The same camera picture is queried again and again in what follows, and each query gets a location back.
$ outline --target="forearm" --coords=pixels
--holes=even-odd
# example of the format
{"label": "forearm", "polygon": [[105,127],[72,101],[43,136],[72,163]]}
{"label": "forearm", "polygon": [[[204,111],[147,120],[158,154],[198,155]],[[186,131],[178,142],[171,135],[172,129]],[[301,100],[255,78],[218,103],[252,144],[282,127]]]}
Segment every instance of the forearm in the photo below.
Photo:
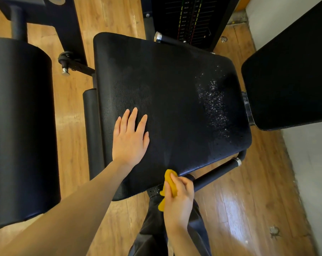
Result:
{"label": "forearm", "polygon": [[200,256],[187,230],[178,228],[167,234],[176,256]]}
{"label": "forearm", "polygon": [[1,253],[85,256],[130,166],[113,161],[97,177],[40,217]]}

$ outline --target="yellow cloth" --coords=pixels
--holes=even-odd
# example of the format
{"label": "yellow cloth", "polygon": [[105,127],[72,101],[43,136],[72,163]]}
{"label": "yellow cloth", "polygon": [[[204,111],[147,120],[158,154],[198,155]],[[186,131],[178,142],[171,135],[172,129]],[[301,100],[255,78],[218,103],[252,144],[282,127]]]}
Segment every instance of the yellow cloth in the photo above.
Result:
{"label": "yellow cloth", "polygon": [[[171,173],[174,174],[174,176],[176,176],[176,177],[178,176],[178,174],[175,171],[168,169],[164,174],[164,181],[168,181],[169,185],[171,186],[172,195],[174,198],[178,194],[178,190],[176,189],[175,183],[171,178]],[[165,196],[164,195],[164,184],[163,184],[163,190],[160,191],[160,195],[163,197]],[[162,212],[164,211],[164,203],[165,203],[165,200],[163,198],[163,200],[159,204],[159,211],[162,211]]]}

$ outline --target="wooden floor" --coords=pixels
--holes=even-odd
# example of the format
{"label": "wooden floor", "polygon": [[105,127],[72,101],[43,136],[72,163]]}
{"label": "wooden floor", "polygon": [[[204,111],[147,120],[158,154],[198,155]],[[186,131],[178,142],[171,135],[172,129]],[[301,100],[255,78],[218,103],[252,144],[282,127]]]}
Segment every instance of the wooden floor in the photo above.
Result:
{"label": "wooden floor", "polygon": [[[140,0],[75,0],[75,4],[87,60],[93,68],[92,39],[97,33],[145,38]],[[63,50],[54,28],[29,25],[28,29],[29,43],[43,49],[53,61],[60,184],[65,198],[89,180],[82,93],[92,82],[78,72],[71,72],[68,78],[61,76],[57,57]],[[223,35],[228,41],[219,42],[214,51],[234,62],[244,88],[240,67],[255,51],[248,26],[227,26]],[[10,37],[10,24],[1,13],[0,37]],[[243,165],[195,194],[213,255],[316,255],[281,133],[252,127],[252,135],[253,144]],[[112,202],[88,255],[127,255],[147,208],[146,193]],[[34,220],[0,229],[0,246]],[[280,236],[271,238],[271,227],[278,227]]]}

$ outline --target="black pants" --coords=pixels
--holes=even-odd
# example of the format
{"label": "black pants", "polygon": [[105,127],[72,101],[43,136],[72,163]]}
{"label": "black pants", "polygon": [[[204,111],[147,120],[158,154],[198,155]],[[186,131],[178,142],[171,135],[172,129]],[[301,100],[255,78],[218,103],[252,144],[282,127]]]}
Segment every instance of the black pants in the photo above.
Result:
{"label": "black pants", "polygon": [[[150,198],[146,219],[130,248],[128,256],[168,255],[167,233],[164,225],[163,212],[160,212],[158,209],[158,205],[162,199],[163,197],[160,195]],[[189,218],[188,232],[201,256],[211,256],[207,231],[199,212],[199,206],[195,200]]]}

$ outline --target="hand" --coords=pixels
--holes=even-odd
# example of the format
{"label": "hand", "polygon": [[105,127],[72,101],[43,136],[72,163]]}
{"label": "hand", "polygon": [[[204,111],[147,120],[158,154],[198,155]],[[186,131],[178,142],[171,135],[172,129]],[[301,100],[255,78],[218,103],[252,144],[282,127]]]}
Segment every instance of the hand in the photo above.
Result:
{"label": "hand", "polygon": [[187,232],[189,216],[193,207],[194,186],[193,182],[185,177],[176,177],[171,173],[171,178],[177,189],[177,196],[173,198],[169,183],[165,185],[164,223],[168,236],[172,233]]}
{"label": "hand", "polygon": [[118,117],[113,130],[112,159],[128,164],[131,169],[138,164],[149,145],[149,132],[144,134],[147,115],[144,115],[135,131],[137,108],[126,110],[123,117]]}

